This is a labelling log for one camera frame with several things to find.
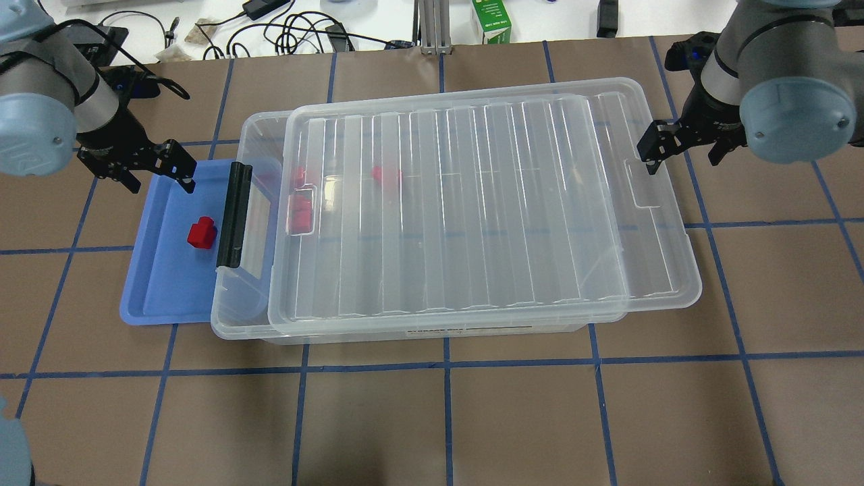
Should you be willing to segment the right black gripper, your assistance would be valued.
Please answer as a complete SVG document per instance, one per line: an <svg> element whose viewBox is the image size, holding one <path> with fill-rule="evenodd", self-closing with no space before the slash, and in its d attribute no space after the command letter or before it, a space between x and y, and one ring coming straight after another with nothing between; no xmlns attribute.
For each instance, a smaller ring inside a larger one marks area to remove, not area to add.
<svg viewBox="0 0 864 486"><path fill-rule="evenodd" d="M717 101L707 94L692 94L676 121L651 121L637 142L637 153L648 174L654 176L670 157L707 145L711 147L711 166L718 166L726 154L748 146L746 130L738 105Z"/></svg>

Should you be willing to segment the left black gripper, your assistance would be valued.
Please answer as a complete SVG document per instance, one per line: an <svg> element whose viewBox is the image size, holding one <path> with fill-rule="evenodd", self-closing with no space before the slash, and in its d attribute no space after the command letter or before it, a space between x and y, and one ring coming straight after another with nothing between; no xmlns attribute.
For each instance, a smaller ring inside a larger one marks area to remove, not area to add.
<svg viewBox="0 0 864 486"><path fill-rule="evenodd" d="M132 194L142 187L136 170L173 179L186 194L194 193L197 162L175 139L153 142L142 130L102 128L78 133L76 141L77 158L92 175L119 182Z"/></svg>

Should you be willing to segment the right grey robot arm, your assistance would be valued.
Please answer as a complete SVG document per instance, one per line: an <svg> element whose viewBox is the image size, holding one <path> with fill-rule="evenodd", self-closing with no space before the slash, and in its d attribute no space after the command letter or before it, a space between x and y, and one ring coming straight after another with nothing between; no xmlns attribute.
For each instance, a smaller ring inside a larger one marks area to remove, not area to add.
<svg viewBox="0 0 864 486"><path fill-rule="evenodd" d="M836 19L861 1L740 1L719 33L674 43L664 67L693 88L675 121L655 120L637 151L650 174L695 146L709 162L747 147L771 163L813 162L862 145L862 52L838 44Z"/></svg>

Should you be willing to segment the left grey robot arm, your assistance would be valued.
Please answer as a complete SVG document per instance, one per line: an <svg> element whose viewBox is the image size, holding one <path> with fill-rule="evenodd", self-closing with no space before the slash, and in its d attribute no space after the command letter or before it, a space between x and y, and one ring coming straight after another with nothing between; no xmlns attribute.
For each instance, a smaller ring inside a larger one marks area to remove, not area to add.
<svg viewBox="0 0 864 486"><path fill-rule="evenodd" d="M1 10L3 174L49 176L77 157L134 194L141 170L194 191L194 157L176 140L153 142L128 107L163 88L187 101L184 88L139 63L99 70L67 34L80 26L100 36L90 22L56 24L34 1L3 1Z"/></svg>

